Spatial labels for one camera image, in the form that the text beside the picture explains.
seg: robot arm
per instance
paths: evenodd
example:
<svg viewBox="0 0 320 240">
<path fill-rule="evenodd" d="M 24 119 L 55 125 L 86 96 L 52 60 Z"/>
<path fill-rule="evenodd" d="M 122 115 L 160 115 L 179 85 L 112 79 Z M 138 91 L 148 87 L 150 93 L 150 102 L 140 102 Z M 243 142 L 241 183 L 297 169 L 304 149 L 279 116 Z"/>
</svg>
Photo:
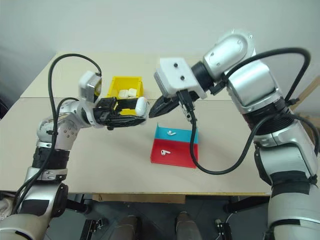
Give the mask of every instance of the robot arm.
<svg viewBox="0 0 320 240">
<path fill-rule="evenodd" d="M 161 59 L 154 77 L 162 96 L 149 117 L 166 114 L 181 105 L 188 121 L 193 122 L 192 102 L 204 99 L 207 91 L 215 95 L 224 87 L 251 130 L 268 117 L 254 137 L 254 159 L 260 178 L 272 187 L 265 239 L 318 239 L 319 143 L 314 151 L 267 65 L 258 59 L 233 71 L 234 66 L 255 55 L 253 36 L 232 30 L 191 68 L 183 58 Z"/>
<path fill-rule="evenodd" d="M 147 117 L 146 98 L 99 98 L 101 76 L 87 71 L 79 81 L 80 100 L 66 98 L 58 106 L 57 138 L 54 151 L 52 133 L 54 120 L 44 119 L 37 130 L 38 141 L 32 166 L 27 170 L 25 182 L 44 165 L 45 170 L 23 198 L 16 213 L 1 221 L 0 239 L 42 240 L 49 222 L 65 211 L 68 186 L 62 183 L 67 177 L 69 153 L 80 129 L 107 127 L 109 130 L 142 124 Z M 135 109 L 136 115 L 121 115 L 122 109 Z"/>
</svg>

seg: table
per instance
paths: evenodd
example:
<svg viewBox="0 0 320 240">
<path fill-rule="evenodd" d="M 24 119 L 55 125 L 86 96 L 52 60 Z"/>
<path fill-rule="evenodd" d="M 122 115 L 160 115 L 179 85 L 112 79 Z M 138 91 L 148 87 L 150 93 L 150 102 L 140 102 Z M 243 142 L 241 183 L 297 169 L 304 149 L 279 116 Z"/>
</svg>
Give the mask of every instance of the table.
<svg viewBox="0 0 320 240">
<path fill-rule="evenodd" d="M 102 93 L 114 75 L 142 76 L 145 96 L 153 104 L 160 96 L 152 78 L 157 55 L 89 53 L 102 68 Z M 200 57 L 186 56 L 190 64 Z M 37 76 L 8 114 L 0 121 L 0 190 L 15 191 L 22 184 L 36 147 L 39 122 L 51 114 L 47 91 L 49 64 Z M 82 59 L 65 59 L 53 76 L 53 92 L 78 96 L 78 79 L 85 70 L 95 70 Z M 220 97 L 195 103 L 199 131 L 199 162 L 211 170 L 223 170 L 239 158 L 250 130 L 229 100 Z M 64 181 L 70 193 L 139 193 L 176 195 L 269 195 L 271 188 L 260 180 L 251 146 L 243 163 L 226 175 L 208 175 L 199 169 L 154 164 L 150 154 L 157 123 L 162 127 L 191 129 L 179 108 L 148 119 L 145 125 L 82 129 L 70 152 Z"/>
</svg>

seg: blue tray section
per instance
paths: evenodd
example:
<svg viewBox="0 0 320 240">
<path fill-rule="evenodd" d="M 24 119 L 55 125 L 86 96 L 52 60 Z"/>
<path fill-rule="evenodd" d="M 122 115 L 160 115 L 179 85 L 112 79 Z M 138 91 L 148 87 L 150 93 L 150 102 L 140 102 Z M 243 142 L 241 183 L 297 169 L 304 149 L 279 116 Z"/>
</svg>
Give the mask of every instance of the blue tray section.
<svg viewBox="0 0 320 240">
<path fill-rule="evenodd" d="M 169 136 L 168 131 L 176 134 Z M 161 127 L 157 124 L 154 138 L 189 143 L 191 138 L 191 130 Z M 195 132 L 194 143 L 198 144 L 198 129 L 196 129 Z"/>
</svg>

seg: yellow bin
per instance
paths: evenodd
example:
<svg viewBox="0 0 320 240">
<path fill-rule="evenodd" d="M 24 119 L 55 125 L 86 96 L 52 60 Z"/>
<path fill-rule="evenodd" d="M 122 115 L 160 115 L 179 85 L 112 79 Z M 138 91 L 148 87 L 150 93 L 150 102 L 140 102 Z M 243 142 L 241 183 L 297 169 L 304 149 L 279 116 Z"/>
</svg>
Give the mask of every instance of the yellow bin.
<svg viewBox="0 0 320 240">
<path fill-rule="evenodd" d="M 144 95 L 144 85 L 142 83 L 141 76 L 114 76 L 112 82 L 106 95 L 107 98 L 116 97 L 120 90 L 124 89 L 136 89 L 136 98 L 139 98 Z M 134 109 L 123 109 L 120 112 L 121 115 L 136 115 Z"/>
</svg>

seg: red tray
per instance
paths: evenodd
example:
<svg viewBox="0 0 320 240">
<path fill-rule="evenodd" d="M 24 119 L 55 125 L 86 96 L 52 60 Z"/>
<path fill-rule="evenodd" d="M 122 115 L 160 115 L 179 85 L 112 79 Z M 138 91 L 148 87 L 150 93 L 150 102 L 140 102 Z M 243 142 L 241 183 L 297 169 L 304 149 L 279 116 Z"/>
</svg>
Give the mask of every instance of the red tray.
<svg viewBox="0 0 320 240">
<path fill-rule="evenodd" d="M 179 167 L 196 168 L 189 151 L 189 142 L 172 141 L 155 138 L 153 141 L 150 160 L 154 164 L 165 164 Z M 161 150 L 171 152 L 161 155 Z M 198 144 L 193 146 L 196 161 L 198 161 Z"/>
</svg>

